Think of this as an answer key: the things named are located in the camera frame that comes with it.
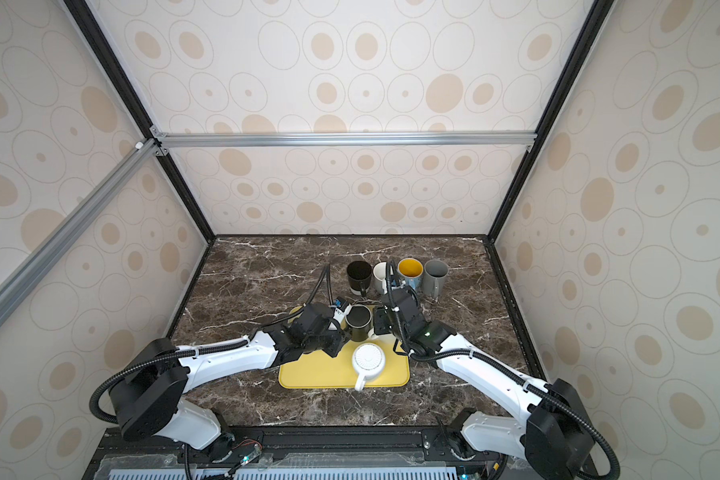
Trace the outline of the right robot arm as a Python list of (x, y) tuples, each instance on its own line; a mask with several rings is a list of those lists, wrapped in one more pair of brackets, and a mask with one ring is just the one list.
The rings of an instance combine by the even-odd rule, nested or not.
[(374, 320), (376, 332), (395, 336), (402, 355), (466, 381), (506, 411), (504, 417), (469, 412), (457, 422), (456, 437), (469, 452), (523, 459), (544, 479), (588, 479), (583, 466), (599, 447), (609, 463), (604, 478), (620, 477), (613, 447), (594, 427), (570, 383), (526, 375), (481, 351), (454, 328), (428, 320), (408, 286), (383, 295)]

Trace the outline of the black mug white base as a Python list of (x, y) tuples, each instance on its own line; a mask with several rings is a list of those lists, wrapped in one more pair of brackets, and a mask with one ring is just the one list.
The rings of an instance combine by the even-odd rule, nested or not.
[(350, 291), (357, 296), (367, 297), (373, 277), (373, 267), (364, 260), (350, 262), (346, 268)]

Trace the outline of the blue mug yellow inside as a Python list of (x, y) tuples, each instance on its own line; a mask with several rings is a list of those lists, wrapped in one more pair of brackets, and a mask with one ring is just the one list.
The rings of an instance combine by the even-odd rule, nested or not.
[(423, 264), (415, 258), (404, 258), (398, 262), (397, 272), (400, 282), (418, 291), (424, 272)]

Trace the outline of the large grey mug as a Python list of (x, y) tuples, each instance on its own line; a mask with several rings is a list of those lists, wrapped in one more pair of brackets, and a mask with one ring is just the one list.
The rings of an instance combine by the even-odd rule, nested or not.
[(437, 299), (444, 289), (449, 266), (442, 260), (432, 259), (424, 264), (421, 291), (424, 295)]

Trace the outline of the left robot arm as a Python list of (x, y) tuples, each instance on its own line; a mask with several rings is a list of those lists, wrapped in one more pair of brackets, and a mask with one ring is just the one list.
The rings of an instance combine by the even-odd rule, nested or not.
[(118, 425), (128, 442), (161, 436), (205, 449), (221, 437), (221, 421), (212, 411), (186, 401), (186, 393), (241, 372), (279, 367), (318, 350), (337, 357), (349, 341), (341, 322), (351, 309), (343, 298), (331, 305), (307, 304), (251, 337), (197, 347), (154, 340), (94, 390), (90, 412)]

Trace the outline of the small grey mug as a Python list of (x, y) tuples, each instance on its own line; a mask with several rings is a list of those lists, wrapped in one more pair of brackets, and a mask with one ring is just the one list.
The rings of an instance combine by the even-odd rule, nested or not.
[(386, 281), (386, 273), (387, 273), (387, 263), (386, 262), (380, 262), (377, 263), (373, 267), (372, 275), (372, 285), (375, 291), (379, 295), (385, 295), (387, 293), (386, 287), (387, 287), (387, 281)]

